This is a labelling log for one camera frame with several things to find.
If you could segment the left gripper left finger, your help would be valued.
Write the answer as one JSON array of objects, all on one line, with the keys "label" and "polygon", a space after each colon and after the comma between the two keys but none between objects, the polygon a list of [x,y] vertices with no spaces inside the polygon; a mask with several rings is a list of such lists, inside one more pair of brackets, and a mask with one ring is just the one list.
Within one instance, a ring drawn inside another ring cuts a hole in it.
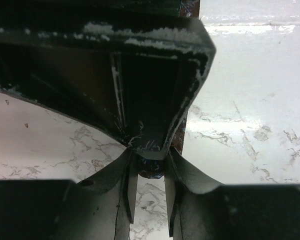
[{"label": "left gripper left finger", "polygon": [[126,240],[134,219],[136,154],[75,183],[0,180],[0,240]]}]

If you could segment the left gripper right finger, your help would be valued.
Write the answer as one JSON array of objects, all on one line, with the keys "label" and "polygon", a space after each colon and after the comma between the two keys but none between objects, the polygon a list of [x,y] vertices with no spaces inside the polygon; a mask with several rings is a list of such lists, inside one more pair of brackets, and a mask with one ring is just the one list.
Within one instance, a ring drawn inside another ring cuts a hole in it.
[{"label": "left gripper right finger", "polygon": [[300,184],[222,184],[175,148],[164,182],[175,240],[300,240]]}]

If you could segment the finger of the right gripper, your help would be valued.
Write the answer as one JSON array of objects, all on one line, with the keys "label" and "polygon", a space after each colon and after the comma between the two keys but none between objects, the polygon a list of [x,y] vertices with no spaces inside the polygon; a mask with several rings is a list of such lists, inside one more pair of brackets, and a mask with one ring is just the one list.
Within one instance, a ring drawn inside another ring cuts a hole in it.
[{"label": "finger of the right gripper", "polygon": [[0,93],[162,160],[215,54],[196,19],[0,16]]}]

